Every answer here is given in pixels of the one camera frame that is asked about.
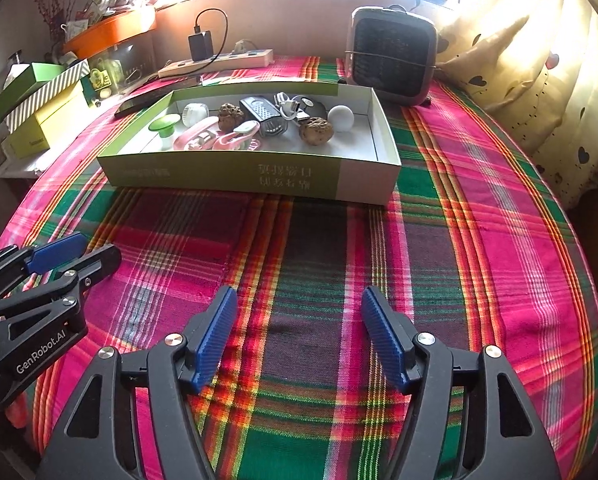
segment space heater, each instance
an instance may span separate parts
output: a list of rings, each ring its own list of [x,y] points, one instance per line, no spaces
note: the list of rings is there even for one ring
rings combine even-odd
[[[352,13],[345,70],[348,84],[370,86],[401,105],[424,102],[435,69],[437,31],[401,6],[359,7]]]

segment plaid bedsheet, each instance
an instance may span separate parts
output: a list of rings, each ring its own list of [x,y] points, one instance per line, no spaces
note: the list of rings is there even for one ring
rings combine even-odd
[[[206,82],[336,81],[341,70],[280,58]],[[502,347],[572,478],[598,439],[598,303],[582,251],[500,127],[461,92],[433,83],[430,94],[430,108],[385,106],[403,161],[386,208],[114,189],[96,154],[132,118],[115,121],[111,110],[93,123],[0,238],[0,247],[44,243],[79,230],[90,249],[114,242],[123,254],[90,293],[87,338],[28,391],[34,445],[48,443],[98,348],[151,346],[227,284],[238,290],[236,326],[213,384],[190,399],[218,478],[378,478],[408,402],[386,385],[362,324],[362,290],[374,284],[449,346]],[[457,396],[441,477],[452,470],[459,410]],[[138,412],[146,471],[160,478],[143,390]]]

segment green box lid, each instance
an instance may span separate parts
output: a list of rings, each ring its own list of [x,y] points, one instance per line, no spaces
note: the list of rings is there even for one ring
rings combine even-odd
[[[31,63],[0,93],[0,122],[26,97],[39,90],[64,70],[61,65]]]

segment black smartphone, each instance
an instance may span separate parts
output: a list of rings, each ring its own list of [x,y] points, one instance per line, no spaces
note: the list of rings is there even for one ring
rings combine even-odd
[[[198,76],[190,76],[182,81],[176,81],[169,85],[150,90],[145,94],[137,95],[137,97],[130,97],[126,99],[119,108],[114,112],[115,119],[121,119],[135,112],[140,112],[144,108],[154,105],[159,99],[165,97],[174,90],[183,90],[184,88],[192,88],[199,85]]]

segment walnut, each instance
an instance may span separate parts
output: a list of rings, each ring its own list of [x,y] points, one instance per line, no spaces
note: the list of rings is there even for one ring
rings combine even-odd
[[[320,117],[311,117],[301,121],[299,136],[301,140],[311,146],[320,146],[332,139],[335,133],[332,124]]]
[[[238,106],[226,103],[219,108],[219,129],[227,134],[234,131],[234,128],[239,126],[243,120],[244,115]]]

